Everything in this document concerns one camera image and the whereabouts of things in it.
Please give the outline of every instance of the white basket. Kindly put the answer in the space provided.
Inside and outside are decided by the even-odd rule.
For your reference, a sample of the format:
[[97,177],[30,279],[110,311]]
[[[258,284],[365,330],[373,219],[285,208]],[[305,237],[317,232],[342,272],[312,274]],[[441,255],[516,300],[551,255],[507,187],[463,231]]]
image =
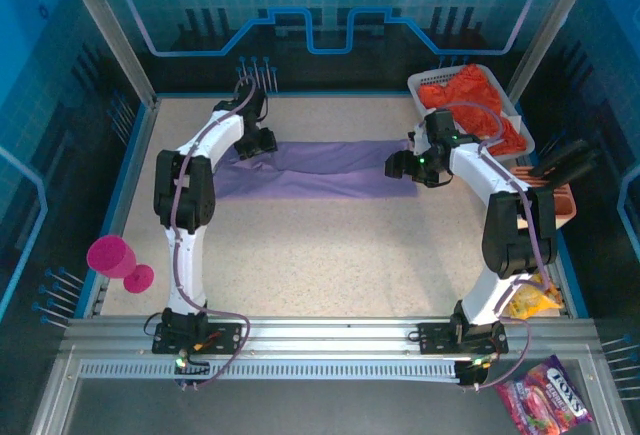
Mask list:
[[[418,89],[420,85],[434,85],[436,83],[446,84],[449,80],[453,78],[453,76],[458,73],[465,65],[458,65],[455,67],[446,67],[446,68],[438,68],[437,70],[428,70],[422,73],[416,73],[415,75],[411,75],[409,80],[407,80],[407,85],[409,86],[409,91],[411,92],[411,96],[413,97],[413,101],[416,104],[416,108],[418,109],[418,113],[420,114],[420,121],[424,119],[424,117],[428,114],[427,108],[420,101],[420,97],[418,97]],[[520,135],[524,137],[527,141],[527,148],[522,152],[509,153],[507,155],[499,155],[496,158],[499,162],[503,162],[506,160],[513,160],[518,157],[522,157],[523,155],[529,155],[533,152],[533,149],[536,148],[536,144],[531,138],[531,134],[524,123],[516,123],[517,120],[520,120],[520,115],[516,111],[515,107],[507,97],[507,94],[504,93],[504,90],[496,80],[496,77],[491,73],[484,65],[477,65],[484,74],[487,76],[489,83],[493,85],[498,93],[500,93],[500,99],[502,100],[502,115],[509,120],[509,122],[514,126],[520,126]]]

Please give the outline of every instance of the purple cable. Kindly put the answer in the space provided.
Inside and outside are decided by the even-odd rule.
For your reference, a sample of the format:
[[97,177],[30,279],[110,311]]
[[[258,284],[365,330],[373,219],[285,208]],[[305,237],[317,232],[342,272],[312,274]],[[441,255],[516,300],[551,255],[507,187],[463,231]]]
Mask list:
[[178,204],[180,202],[180,195],[182,194],[182,188],[184,186],[184,177],[185,177],[185,174],[187,172],[187,166],[189,165],[189,161],[191,160],[191,157],[193,156],[193,154],[197,150],[198,146],[200,145],[200,142],[202,142],[204,137],[207,136],[207,134],[216,125],[219,125],[221,122],[231,118],[232,116],[236,115],[240,110],[242,110],[249,103],[251,98],[253,97],[253,94],[256,91],[256,81],[251,75],[243,77],[240,80],[238,80],[238,82],[236,83],[235,88],[233,89],[234,97],[237,96],[238,87],[241,84],[243,84],[244,82],[247,82],[247,83],[251,82],[251,91],[249,92],[249,96],[247,98],[245,98],[245,100],[242,103],[240,103],[240,105],[238,105],[237,107],[233,108],[231,111],[229,111],[228,113],[226,113],[225,115],[220,117],[218,120],[215,120],[215,121],[211,122],[209,125],[207,125],[205,127],[205,129],[200,133],[198,138],[196,138],[195,142],[193,143],[193,145],[189,149],[189,152],[187,152],[187,155],[184,157],[184,160],[182,161],[182,165],[180,166],[180,174],[179,174],[178,180],[176,182],[176,194],[175,194],[175,196],[173,198],[173,204],[171,206],[171,219],[170,219],[170,222],[171,222],[171,228],[173,229],[173,232],[175,233],[175,237],[176,237],[175,249],[173,251],[173,279],[174,279],[174,282],[176,284],[176,289],[178,290],[178,293],[184,299],[185,302],[187,302],[193,308],[198,310],[198,312],[205,312],[205,313],[217,316],[217,317],[239,318],[245,323],[245,325],[247,327],[247,332],[246,332],[244,338],[242,338],[242,340],[240,340],[240,343],[238,344],[238,348],[233,353],[233,355],[231,355],[229,360],[227,360],[227,362],[220,368],[220,370],[218,370],[214,375],[212,375],[211,378],[205,380],[204,382],[198,383],[198,385],[197,385],[198,387],[202,387],[204,385],[208,385],[209,383],[211,383],[214,380],[218,379],[229,368],[229,366],[234,362],[234,360],[236,358],[238,358],[238,355],[240,355],[240,352],[242,351],[242,349],[244,348],[245,344],[249,340],[249,333],[251,332],[251,321],[247,317],[245,317],[244,315],[242,315],[240,313],[221,312],[221,311],[218,311],[218,310],[211,310],[210,308],[201,307],[200,305],[195,303],[184,292],[184,290],[182,289],[182,284],[180,282],[180,274],[178,273],[178,255],[179,255],[179,251],[180,251],[180,241],[181,241],[181,239],[180,239],[180,232],[178,231],[178,226],[176,225],[176,214],[178,213]]
[[509,378],[513,372],[515,372],[520,365],[522,365],[522,363],[524,362],[527,353],[529,353],[529,346],[531,345],[531,325],[529,324],[529,322],[527,322],[526,320],[520,319],[520,318],[511,318],[511,317],[503,317],[501,315],[498,314],[498,312],[500,311],[500,308],[502,307],[502,305],[506,302],[507,298],[509,298],[509,296],[511,295],[511,293],[513,292],[513,288],[515,285],[531,285],[539,290],[541,290],[542,292],[545,292],[550,286],[551,286],[551,281],[549,279],[549,275],[547,274],[547,271],[545,269],[544,263],[542,262],[542,254],[540,253],[540,246],[538,244],[538,237],[536,237],[536,231],[535,231],[535,226],[533,224],[533,214],[531,213],[531,207],[530,207],[530,202],[529,199],[527,198],[527,195],[524,193],[524,190],[522,190],[522,188],[520,187],[519,184],[517,184],[514,181],[514,177],[513,175],[511,175],[511,173],[508,173],[504,170],[504,168],[502,167],[502,165],[499,165],[498,163],[496,163],[493,158],[487,156],[485,154],[485,152],[483,151],[483,148],[485,148],[488,144],[493,143],[497,140],[500,139],[500,137],[502,137],[502,134],[504,133],[504,125],[502,122],[502,117],[500,117],[496,112],[494,112],[493,110],[491,110],[489,107],[479,104],[479,103],[475,103],[475,102],[452,102],[452,103],[448,103],[446,105],[443,105],[442,107],[439,108],[449,108],[449,107],[456,107],[456,106],[468,106],[468,107],[475,107],[475,108],[479,108],[483,111],[485,111],[486,113],[489,113],[496,122],[498,122],[498,127],[500,127],[498,129],[498,132],[493,135],[492,137],[488,138],[487,140],[483,140],[479,146],[478,146],[478,155],[480,155],[480,157],[487,162],[487,164],[489,166],[491,166],[491,168],[493,168],[497,173],[500,174],[500,176],[506,181],[508,182],[513,188],[516,189],[516,191],[518,192],[518,195],[520,195],[520,199],[522,200],[522,205],[524,206],[524,213],[525,213],[525,217],[527,219],[527,225],[529,228],[529,238],[531,239],[531,247],[533,248],[533,253],[536,259],[536,265],[538,266],[538,271],[540,272],[541,276],[542,276],[542,280],[543,280],[543,284],[540,285],[538,283],[532,282],[530,280],[519,280],[516,279],[513,284],[509,287],[509,290],[505,291],[502,296],[500,297],[500,299],[498,300],[498,303],[496,304],[495,308],[493,309],[493,313],[498,317],[498,320],[500,320],[503,323],[522,323],[525,328],[527,329],[527,342],[525,343],[524,349],[522,350],[522,354],[520,355],[520,358],[518,359],[518,361],[515,363],[515,365],[513,367],[511,367],[509,370],[507,370],[506,373],[504,373],[502,376],[498,377],[497,379],[483,384],[483,385],[474,385],[473,387],[463,387],[463,388],[475,388],[476,391],[480,391],[482,389],[485,388],[489,388],[489,387],[493,387],[499,383],[502,383],[504,380],[506,380],[507,378]]

